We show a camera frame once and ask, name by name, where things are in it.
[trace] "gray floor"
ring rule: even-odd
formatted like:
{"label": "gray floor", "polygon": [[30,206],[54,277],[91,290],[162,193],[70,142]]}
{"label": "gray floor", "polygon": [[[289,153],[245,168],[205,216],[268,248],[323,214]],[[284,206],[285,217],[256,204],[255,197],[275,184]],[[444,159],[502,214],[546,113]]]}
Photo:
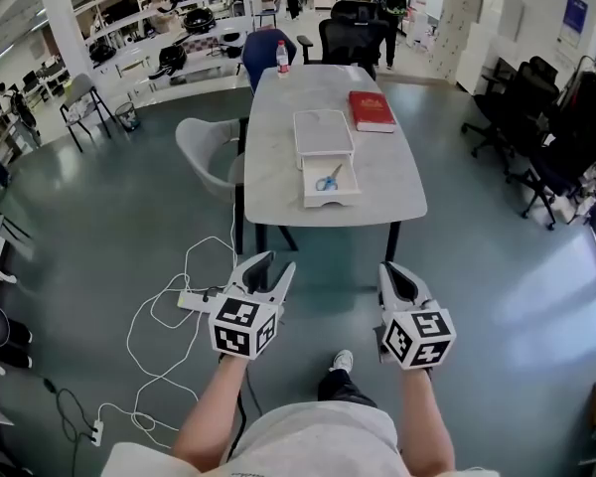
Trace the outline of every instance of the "gray floor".
{"label": "gray floor", "polygon": [[[451,310],[457,343],[434,383],[453,435],[460,468],[485,466],[504,476],[575,475],[587,436],[587,400],[596,379],[596,250],[589,230],[551,234],[517,216],[522,193],[507,186],[493,153],[474,160],[475,136],[461,121],[481,119],[469,96],[437,87],[389,85],[388,99],[410,142],[428,200],[428,215],[402,225],[397,261],[423,277]],[[217,235],[228,239],[231,207],[208,195],[179,153],[176,124],[247,114],[246,92],[226,92],[148,108],[142,127],[77,153],[67,139],[20,162],[4,211],[35,237],[33,257],[12,252],[20,283],[1,289],[2,304],[35,334],[35,371],[72,389],[89,415],[110,401],[131,409],[147,382],[125,349],[141,302],[183,269],[186,248]],[[245,254],[253,228],[245,227]],[[355,353],[353,376],[364,392],[400,416],[398,373],[377,362],[372,328],[374,291],[387,228],[292,230],[300,252],[285,252],[279,233],[270,245],[298,271],[284,326],[250,368],[264,410],[314,397],[329,359]],[[193,284],[221,284],[229,254],[208,243],[190,259]],[[175,322],[176,296],[158,313]],[[202,324],[189,360],[173,378],[198,393],[217,355]],[[184,354],[194,323],[167,331],[147,313],[131,345],[152,371]],[[158,384],[140,407],[178,425],[193,404],[186,393]],[[68,475],[71,447],[63,439],[54,399],[40,379],[9,370],[0,379],[0,407],[15,421],[1,433],[39,475]],[[255,410],[248,394],[245,407]],[[98,475],[112,444],[149,444],[129,418],[106,409],[101,448],[83,444],[79,476]],[[172,433],[156,436],[171,442]]]}

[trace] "shoe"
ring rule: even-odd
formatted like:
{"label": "shoe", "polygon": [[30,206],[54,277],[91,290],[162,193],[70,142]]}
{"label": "shoe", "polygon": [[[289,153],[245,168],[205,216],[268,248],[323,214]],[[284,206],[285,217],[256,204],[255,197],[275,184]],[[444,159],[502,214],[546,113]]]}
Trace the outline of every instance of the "shoe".
{"label": "shoe", "polygon": [[334,362],[329,368],[329,371],[345,370],[347,373],[351,372],[354,366],[354,354],[349,350],[341,350],[338,355],[334,357]]}

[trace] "trash bin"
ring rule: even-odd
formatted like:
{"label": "trash bin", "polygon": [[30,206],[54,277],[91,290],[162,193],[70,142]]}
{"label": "trash bin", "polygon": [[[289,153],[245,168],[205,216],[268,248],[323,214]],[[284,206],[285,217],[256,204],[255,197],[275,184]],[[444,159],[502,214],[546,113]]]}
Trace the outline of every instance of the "trash bin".
{"label": "trash bin", "polygon": [[124,102],[115,110],[115,116],[119,118],[121,125],[127,131],[133,131],[139,126],[137,111],[132,102]]}

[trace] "power strip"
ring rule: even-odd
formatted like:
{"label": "power strip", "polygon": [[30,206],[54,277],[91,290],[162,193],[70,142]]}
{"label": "power strip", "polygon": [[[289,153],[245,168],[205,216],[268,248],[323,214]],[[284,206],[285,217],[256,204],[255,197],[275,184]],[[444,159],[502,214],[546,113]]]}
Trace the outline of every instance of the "power strip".
{"label": "power strip", "polygon": [[103,422],[101,420],[96,420],[95,424],[92,426],[94,430],[91,434],[93,440],[90,441],[95,447],[101,445],[101,435],[103,434]]}
{"label": "power strip", "polygon": [[199,311],[201,313],[208,313],[216,307],[220,307],[223,302],[216,297],[208,297],[204,300],[204,294],[195,293],[194,291],[182,291],[179,294],[179,301],[177,306],[181,309],[188,309],[189,311]]}

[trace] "poster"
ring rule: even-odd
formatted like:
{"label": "poster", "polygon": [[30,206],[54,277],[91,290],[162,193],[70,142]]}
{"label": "poster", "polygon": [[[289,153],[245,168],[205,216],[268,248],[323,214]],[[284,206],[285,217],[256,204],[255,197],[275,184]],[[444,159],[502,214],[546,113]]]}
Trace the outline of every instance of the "poster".
{"label": "poster", "polygon": [[558,35],[558,41],[564,42],[572,48],[578,48],[580,37],[587,18],[587,4],[582,0],[567,0],[563,26]]}

